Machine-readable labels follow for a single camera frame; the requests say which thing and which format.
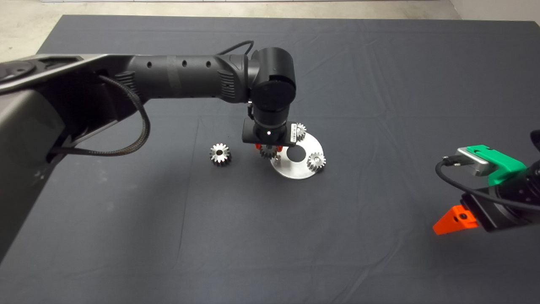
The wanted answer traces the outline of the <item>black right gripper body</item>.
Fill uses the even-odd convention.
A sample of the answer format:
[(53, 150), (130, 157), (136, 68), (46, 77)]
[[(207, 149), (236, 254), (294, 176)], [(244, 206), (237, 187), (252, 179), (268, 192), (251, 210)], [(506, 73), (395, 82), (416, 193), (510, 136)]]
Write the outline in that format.
[[(520, 203), (539, 206), (539, 190), (481, 190), (481, 192)], [(460, 200), (477, 222), (487, 231), (501, 231), (527, 225), (539, 226), (539, 212), (495, 204), (478, 196), (464, 193)]]

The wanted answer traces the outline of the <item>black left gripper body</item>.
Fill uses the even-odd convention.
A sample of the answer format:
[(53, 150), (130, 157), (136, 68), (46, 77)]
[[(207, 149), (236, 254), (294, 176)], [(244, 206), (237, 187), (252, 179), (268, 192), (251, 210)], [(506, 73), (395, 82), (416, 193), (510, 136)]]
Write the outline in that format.
[(246, 144), (263, 146), (293, 147), (297, 144), (297, 123), (287, 121), (284, 125), (268, 129), (254, 120), (245, 119), (243, 124), (242, 141)]

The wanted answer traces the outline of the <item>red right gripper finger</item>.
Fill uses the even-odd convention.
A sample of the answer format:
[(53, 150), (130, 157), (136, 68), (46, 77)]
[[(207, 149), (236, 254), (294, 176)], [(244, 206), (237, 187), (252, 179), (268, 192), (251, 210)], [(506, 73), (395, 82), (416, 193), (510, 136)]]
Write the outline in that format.
[(432, 227), (436, 235), (478, 228), (476, 217), (464, 206), (452, 206)]

